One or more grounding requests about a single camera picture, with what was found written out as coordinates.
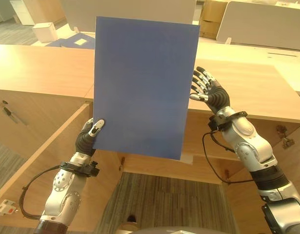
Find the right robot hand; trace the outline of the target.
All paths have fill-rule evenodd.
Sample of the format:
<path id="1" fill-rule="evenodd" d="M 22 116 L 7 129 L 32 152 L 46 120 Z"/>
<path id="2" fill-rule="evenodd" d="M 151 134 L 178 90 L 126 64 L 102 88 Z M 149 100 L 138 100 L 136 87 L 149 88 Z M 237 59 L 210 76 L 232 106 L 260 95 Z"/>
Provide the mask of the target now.
<path id="1" fill-rule="evenodd" d="M 206 69 L 197 66 L 193 71 L 191 100 L 204 102 L 216 114 L 221 109 L 230 106 L 229 95 L 215 77 Z"/>

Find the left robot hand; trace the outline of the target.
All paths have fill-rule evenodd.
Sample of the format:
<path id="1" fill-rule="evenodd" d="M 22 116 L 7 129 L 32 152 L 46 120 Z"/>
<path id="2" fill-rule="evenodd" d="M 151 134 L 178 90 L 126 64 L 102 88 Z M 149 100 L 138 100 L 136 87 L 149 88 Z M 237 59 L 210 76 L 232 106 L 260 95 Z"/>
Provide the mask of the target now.
<path id="1" fill-rule="evenodd" d="M 93 148 L 95 138 L 102 130 L 104 124 L 104 119 L 99 119 L 96 123 L 94 123 L 93 118 L 87 120 L 75 140 L 75 151 L 93 156 L 95 153 L 95 149 Z"/>

